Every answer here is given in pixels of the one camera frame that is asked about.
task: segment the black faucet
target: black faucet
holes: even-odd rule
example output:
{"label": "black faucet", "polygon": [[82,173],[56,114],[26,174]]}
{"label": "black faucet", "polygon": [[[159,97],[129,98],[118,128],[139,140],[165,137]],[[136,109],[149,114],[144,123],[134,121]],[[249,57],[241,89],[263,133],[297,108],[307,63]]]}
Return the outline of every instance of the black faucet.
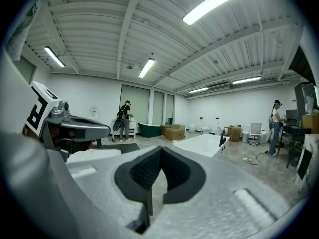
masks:
{"label": "black faucet", "polygon": [[226,134],[226,130],[224,130],[223,133],[221,134],[220,141],[219,141],[219,147],[222,146],[224,144],[224,142],[226,141],[226,138],[224,138],[224,134]]}

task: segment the black cap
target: black cap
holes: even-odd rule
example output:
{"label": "black cap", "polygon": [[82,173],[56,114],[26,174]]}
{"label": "black cap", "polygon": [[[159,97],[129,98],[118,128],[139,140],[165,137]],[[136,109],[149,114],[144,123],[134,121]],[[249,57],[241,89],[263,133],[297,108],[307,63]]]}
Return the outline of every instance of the black cap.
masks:
{"label": "black cap", "polygon": [[281,106],[283,105],[282,103],[279,102],[278,99],[276,99],[276,100],[274,101],[274,104],[275,104],[275,103],[278,103],[278,104],[281,105]]}

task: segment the white corrugated ceiling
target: white corrugated ceiling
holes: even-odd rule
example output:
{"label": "white corrugated ceiling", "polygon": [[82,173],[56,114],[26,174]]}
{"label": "white corrugated ceiling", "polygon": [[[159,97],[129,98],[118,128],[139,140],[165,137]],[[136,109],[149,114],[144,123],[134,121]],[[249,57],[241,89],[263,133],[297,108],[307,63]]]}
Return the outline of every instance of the white corrugated ceiling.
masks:
{"label": "white corrugated ceiling", "polygon": [[[297,76],[288,69],[303,24],[286,0],[231,0],[187,25],[182,18],[203,1],[43,0],[26,44],[52,73],[117,78],[181,94],[261,70],[262,81]],[[156,63],[138,78],[148,58]]]}

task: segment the person wearing black cap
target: person wearing black cap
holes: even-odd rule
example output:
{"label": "person wearing black cap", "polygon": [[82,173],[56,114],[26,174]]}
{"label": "person wearing black cap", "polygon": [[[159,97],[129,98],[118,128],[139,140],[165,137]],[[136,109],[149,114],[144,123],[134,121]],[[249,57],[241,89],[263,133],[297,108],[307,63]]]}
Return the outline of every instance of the person wearing black cap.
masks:
{"label": "person wearing black cap", "polygon": [[131,141],[132,139],[129,138],[129,130],[130,130],[130,120],[129,116],[133,116],[130,112],[131,102],[129,100],[125,101],[125,104],[121,106],[121,109],[124,111],[125,118],[122,120],[121,129],[120,129],[120,141],[123,141],[123,131],[125,129],[125,141]]}
{"label": "person wearing black cap", "polygon": [[277,156],[277,152],[275,149],[276,149],[276,144],[277,144],[277,141],[279,138],[280,128],[282,127],[283,122],[286,122],[286,119],[282,119],[279,117],[279,114],[277,111],[277,109],[279,109],[279,107],[281,105],[282,104],[279,102],[279,100],[276,99],[274,101],[274,106],[273,106],[273,109],[271,112],[271,117],[274,121],[274,138],[273,138],[273,141],[271,143],[271,146],[270,146],[268,153],[269,153],[269,155],[272,155],[272,156]]}

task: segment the cardboard box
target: cardboard box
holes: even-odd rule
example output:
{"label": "cardboard box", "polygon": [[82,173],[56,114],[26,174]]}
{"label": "cardboard box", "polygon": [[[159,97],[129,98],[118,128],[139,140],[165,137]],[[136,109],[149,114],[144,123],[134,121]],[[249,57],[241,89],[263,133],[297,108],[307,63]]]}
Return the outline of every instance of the cardboard box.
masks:
{"label": "cardboard box", "polygon": [[313,110],[311,115],[303,115],[303,128],[310,128],[311,134],[319,134],[319,111]]}
{"label": "cardboard box", "polygon": [[166,135],[166,129],[171,128],[172,125],[162,125],[161,126],[161,134]]}
{"label": "cardboard box", "polygon": [[182,140],[185,138],[184,125],[172,125],[170,128],[165,129],[165,138],[168,140]]}
{"label": "cardboard box", "polygon": [[226,127],[227,129],[227,136],[230,137],[230,141],[232,142],[239,142],[240,140],[240,133],[241,127]]}

